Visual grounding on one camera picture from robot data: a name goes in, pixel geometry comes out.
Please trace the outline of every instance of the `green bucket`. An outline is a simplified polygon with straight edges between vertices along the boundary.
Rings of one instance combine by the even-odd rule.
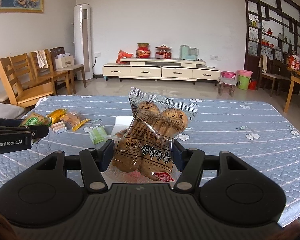
[[[238,88],[247,90],[250,83],[249,77],[238,76]]]

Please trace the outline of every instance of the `black diamond label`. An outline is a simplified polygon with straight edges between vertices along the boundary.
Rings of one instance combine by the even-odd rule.
[[[166,154],[163,156],[163,161],[164,161],[164,163],[168,163],[169,161],[171,161],[171,158],[170,158],[169,153],[166,153]]]
[[[155,155],[157,155],[157,160],[158,161],[163,158],[163,154],[162,154],[162,151],[160,149],[155,153]]]
[[[142,146],[141,151],[142,151],[143,155],[146,155],[150,151],[149,145],[146,144],[146,145]]]
[[[151,157],[151,159],[155,156],[155,148],[154,148],[154,146],[149,150],[149,154],[150,154],[150,157]]]

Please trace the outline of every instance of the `white standing air conditioner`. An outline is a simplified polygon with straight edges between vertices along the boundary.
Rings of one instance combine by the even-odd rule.
[[[86,80],[92,79],[90,5],[87,3],[74,7],[74,49],[76,64],[84,65]],[[82,80],[81,72],[77,74],[78,80]]]

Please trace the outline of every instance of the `mattress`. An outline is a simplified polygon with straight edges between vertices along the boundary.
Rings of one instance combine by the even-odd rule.
[[[188,129],[176,139],[185,148],[198,148],[209,155],[227,150],[272,179],[285,191],[287,202],[279,223],[287,225],[300,216],[300,133],[273,106],[256,101],[180,99],[199,105],[198,113]],[[132,115],[128,97],[119,96],[51,96],[34,111],[46,115],[55,109],[78,111],[85,118],[101,119],[110,134],[115,117]],[[95,147],[84,129],[54,134],[24,150],[0,155],[0,187],[34,163],[56,150],[76,155]],[[68,176],[82,185],[80,172]],[[216,176],[204,171],[201,185]]]

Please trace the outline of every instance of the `wooden table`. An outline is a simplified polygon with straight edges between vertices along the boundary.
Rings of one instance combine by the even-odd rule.
[[[288,112],[288,109],[289,109],[294,83],[296,82],[296,83],[300,84],[300,71],[294,70],[290,67],[287,67],[287,70],[291,71],[291,83],[290,83],[290,89],[289,89],[289,93],[288,93],[287,102],[286,102],[286,105],[283,110],[285,113]]]

